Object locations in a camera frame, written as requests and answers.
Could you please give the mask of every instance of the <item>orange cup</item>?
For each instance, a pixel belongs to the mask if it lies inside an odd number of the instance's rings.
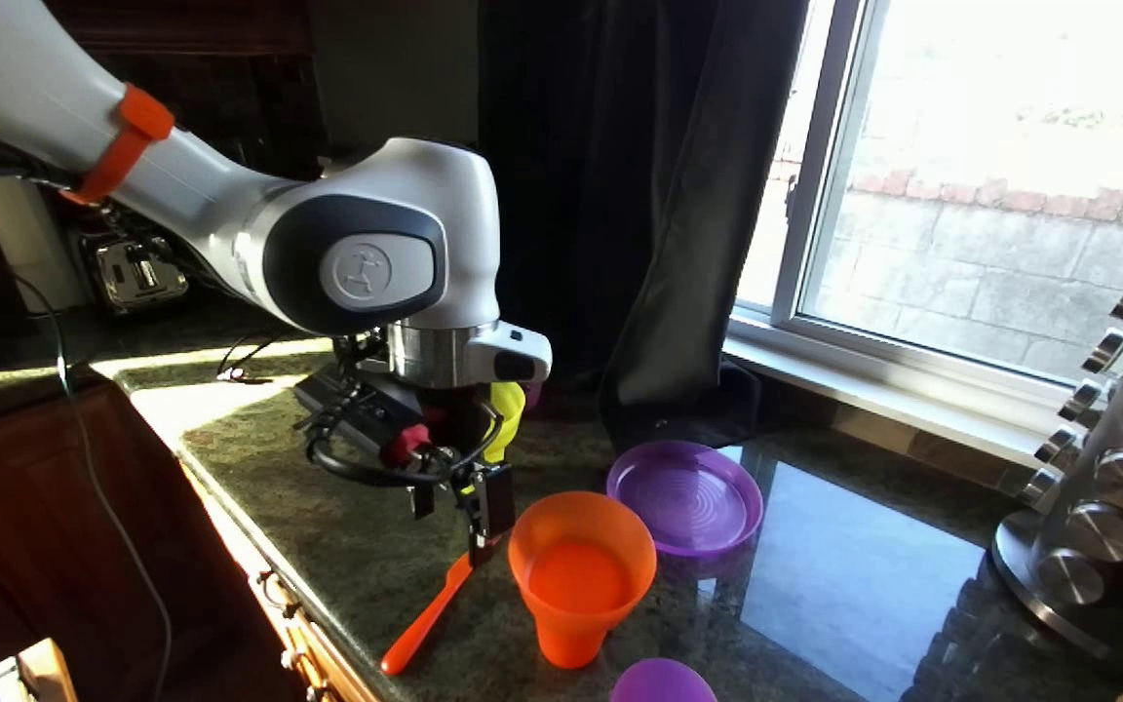
[[[512,574],[549,668],[590,668],[655,582],[642,518],[601,492],[531,501],[512,531]]]

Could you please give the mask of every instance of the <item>dark curtain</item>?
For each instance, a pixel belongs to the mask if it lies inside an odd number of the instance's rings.
[[[757,379],[720,361],[808,0],[484,2],[484,146],[507,314],[613,439],[740,439]]]

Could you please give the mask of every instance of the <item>dark countertop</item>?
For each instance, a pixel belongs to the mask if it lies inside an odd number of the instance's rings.
[[[560,675],[532,649],[532,627],[503,552],[477,568],[401,679],[379,656],[442,587],[465,548],[449,497],[410,518],[401,492],[328,475],[301,454],[302,410],[279,386],[214,386],[210,421],[176,430],[146,373],[120,373],[135,404],[192,462],[247,534],[301,587],[348,661],[383,698],[603,698],[622,668],[669,656],[717,698],[1116,698],[1068,646],[1030,625],[987,568],[987,538],[1013,510],[831,430],[766,430],[729,449],[765,487],[766,521],[752,548],[691,574],[660,568],[590,672]],[[517,510],[560,487],[601,487],[608,443],[571,412],[531,412],[512,453]]]

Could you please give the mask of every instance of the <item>window frame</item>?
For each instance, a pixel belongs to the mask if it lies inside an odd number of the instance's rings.
[[[887,0],[833,0],[799,180],[787,197],[776,297],[766,309],[733,309],[726,354],[824,396],[1034,466],[1034,449],[1059,423],[1063,380],[799,311],[803,278],[813,265],[809,236],[833,224],[837,213],[825,188],[847,184],[852,127],[841,127],[841,120],[865,102],[883,9]]]

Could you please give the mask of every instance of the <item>purple cup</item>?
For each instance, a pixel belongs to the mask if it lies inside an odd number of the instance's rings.
[[[603,493],[627,501],[669,560],[717,560],[765,518],[757,480],[708,443],[647,439],[613,458]]]
[[[639,659],[616,675],[608,702],[717,702],[717,692],[677,659]]]

